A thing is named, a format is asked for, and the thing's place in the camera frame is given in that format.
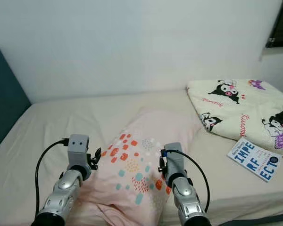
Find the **pink pillow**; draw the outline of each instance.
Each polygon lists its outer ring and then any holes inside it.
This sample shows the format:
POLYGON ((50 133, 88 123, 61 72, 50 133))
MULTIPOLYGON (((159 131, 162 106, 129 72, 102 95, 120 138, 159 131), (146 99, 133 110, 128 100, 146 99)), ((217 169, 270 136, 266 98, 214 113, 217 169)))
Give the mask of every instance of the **pink pillow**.
POLYGON ((142 110, 106 148, 99 169, 83 183, 80 200, 107 207, 113 225, 157 225, 171 189, 158 172, 160 150, 167 143, 190 146, 201 127, 198 118, 162 110, 142 110))

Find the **cartoon print pillow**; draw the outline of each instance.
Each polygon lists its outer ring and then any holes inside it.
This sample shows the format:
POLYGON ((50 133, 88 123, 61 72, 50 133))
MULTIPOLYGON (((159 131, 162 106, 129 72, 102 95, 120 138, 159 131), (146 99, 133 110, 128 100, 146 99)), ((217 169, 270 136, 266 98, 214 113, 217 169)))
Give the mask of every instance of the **cartoon print pillow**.
POLYGON ((260 80, 190 81, 188 95, 204 127, 283 155, 283 93, 260 80))
POLYGON ((115 207, 104 217, 112 225, 157 225, 171 192, 158 172, 160 150, 180 142, 187 152, 200 128, 197 117, 142 110, 102 149, 99 168, 83 184, 80 200, 115 207))

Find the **teal headboard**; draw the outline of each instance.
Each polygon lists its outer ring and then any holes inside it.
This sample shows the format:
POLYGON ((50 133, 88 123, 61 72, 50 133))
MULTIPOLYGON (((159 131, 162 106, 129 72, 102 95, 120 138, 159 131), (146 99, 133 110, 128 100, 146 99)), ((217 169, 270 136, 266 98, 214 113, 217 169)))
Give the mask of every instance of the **teal headboard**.
POLYGON ((0 51, 0 143, 31 105, 0 51))

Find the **bed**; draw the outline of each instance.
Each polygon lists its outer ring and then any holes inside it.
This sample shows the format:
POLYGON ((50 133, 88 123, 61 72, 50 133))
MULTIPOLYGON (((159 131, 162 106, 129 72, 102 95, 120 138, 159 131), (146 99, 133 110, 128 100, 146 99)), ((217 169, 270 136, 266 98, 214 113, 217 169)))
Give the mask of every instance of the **bed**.
MULTIPOLYGON (((35 207, 34 169, 48 145, 80 133, 90 136, 89 150, 95 151, 106 146, 141 107, 196 115, 185 90, 49 101, 30 106, 0 144, 0 226, 31 224, 35 207)), ((266 183, 226 157, 234 144, 233 140, 201 128, 189 149, 190 156, 208 177, 211 189, 208 217, 212 225, 281 216, 283 160, 276 176, 266 183)), ((39 171, 41 205, 66 167, 65 147, 57 146, 44 157, 39 171)), ((206 189, 201 174, 188 162, 185 167, 204 204, 206 189)), ((67 225, 107 223, 99 217, 98 210, 76 203, 67 225)), ((180 225, 172 195, 159 225, 180 225)))

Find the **book cover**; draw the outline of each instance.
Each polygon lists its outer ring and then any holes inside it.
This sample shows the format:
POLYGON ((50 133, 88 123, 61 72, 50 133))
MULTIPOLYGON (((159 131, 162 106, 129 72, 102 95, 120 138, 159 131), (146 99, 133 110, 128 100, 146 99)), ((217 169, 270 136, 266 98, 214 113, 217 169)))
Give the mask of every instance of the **book cover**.
POLYGON ((282 155, 265 150, 243 137, 227 156, 266 182, 273 178, 282 159, 282 155))

